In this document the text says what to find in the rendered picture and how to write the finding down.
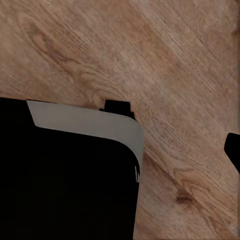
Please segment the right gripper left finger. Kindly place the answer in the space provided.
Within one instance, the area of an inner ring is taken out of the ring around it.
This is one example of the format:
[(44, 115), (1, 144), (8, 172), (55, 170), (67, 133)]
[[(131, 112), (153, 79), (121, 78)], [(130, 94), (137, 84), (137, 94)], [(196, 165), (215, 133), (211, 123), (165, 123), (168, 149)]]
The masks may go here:
[(26, 152), (22, 133), (0, 138), (0, 193)]

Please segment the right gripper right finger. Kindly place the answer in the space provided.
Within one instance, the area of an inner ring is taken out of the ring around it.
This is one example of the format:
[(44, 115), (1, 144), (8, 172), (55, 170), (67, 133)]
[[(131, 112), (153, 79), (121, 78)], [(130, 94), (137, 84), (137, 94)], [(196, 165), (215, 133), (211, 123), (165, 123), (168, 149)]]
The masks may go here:
[(240, 173), (240, 135), (229, 133), (224, 150)]

